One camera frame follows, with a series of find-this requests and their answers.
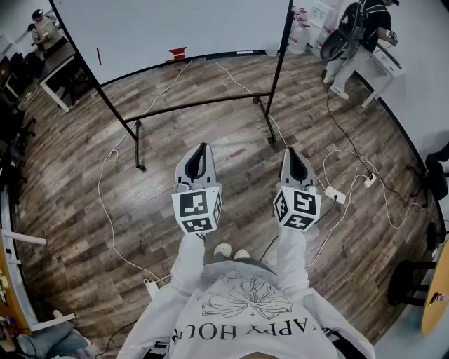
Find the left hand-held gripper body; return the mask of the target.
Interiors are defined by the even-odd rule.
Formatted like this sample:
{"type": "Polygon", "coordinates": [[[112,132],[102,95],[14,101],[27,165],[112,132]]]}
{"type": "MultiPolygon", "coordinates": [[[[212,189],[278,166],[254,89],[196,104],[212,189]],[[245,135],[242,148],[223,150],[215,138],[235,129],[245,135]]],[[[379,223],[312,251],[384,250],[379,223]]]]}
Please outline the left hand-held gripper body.
{"type": "Polygon", "coordinates": [[[220,183],[174,185],[172,194],[175,219],[185,234],[205,234],[215,231],[222,210],[220,183]]]}

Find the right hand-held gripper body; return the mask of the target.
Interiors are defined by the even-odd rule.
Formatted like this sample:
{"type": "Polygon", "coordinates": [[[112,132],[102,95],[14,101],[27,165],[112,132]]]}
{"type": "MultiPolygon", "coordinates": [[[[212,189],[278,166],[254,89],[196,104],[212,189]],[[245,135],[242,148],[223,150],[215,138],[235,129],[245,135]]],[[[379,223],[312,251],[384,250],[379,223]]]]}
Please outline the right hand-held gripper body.
{"type": "Polygon", "coordinates": [[[321,196],[314,189],[310,192],[280,186],[273,206],[280,227],[308,231],[321,215],[321,196]]]}

